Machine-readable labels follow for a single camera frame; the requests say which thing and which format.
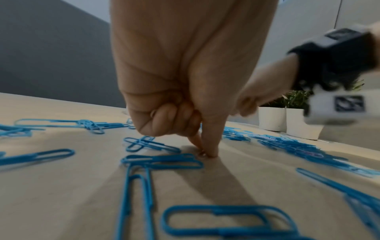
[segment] white flower pot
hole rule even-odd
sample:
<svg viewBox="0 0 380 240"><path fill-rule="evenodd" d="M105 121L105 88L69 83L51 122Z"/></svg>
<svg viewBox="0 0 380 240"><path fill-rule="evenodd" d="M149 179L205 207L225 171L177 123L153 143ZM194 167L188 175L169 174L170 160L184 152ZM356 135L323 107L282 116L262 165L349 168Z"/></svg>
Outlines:
<svg viewBox="0 0 380 240"><path fill-rule="evenodd" d="M269 131L286 130L286 110L285 108L258 108L258 127Z"/></svg>
<svg viewBox="0 0 380 240"><path fill-rule="evenodd" d="M323 125L307 125L303 109L286 109L286 134L298 138L317 140Z"/></svg>

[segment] white plant pot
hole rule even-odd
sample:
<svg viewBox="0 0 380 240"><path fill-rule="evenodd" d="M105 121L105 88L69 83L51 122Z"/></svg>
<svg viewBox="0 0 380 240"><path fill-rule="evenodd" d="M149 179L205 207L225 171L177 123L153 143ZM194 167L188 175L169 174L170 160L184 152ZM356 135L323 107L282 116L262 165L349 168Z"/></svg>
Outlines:
<svg viewBox="0 0 380 240"><path fill-rule="evenodd" d="M323 125L307 125L303 109L286 109L286 134L298 138L317 140Z"/></svg>
<svg viewBox="0 0 380 240"><path fill-rule="evenodd" d="M269 131L286 131L285 108L258 108L258 127Z"/></svg>

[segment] hand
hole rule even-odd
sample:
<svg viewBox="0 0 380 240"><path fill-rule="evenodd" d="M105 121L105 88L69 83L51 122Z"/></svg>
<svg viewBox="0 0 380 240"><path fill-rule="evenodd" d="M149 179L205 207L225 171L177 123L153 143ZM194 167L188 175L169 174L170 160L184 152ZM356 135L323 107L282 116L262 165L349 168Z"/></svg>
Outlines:
<svg viewBox="0 0 380 240"><path fill-rule="evenodd" d="M298 57L289 54L275 63L257 69L237 100L232 114L246 117L257 108L291 90L298 71Z"/></svg>
<svg viewBox="0 0 380 240"><path fill-rule="evenodd" d="M277 2L112 0L119 89L137 130L187 136L216 157Z"/></svg>

